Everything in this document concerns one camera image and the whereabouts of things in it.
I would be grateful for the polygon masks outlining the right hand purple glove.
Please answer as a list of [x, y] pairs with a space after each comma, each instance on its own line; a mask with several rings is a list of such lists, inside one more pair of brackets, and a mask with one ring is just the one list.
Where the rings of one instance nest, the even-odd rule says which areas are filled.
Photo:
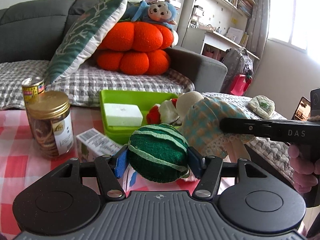
[[288, 150], [290, 166], [294, 169], [294, 188], [299, 193], [308, 193], [311, 188], [319, 184], [316, 175], [319, 175], [319, 160], [314, 164], [300, 156], [299, 148], [290, 145]]

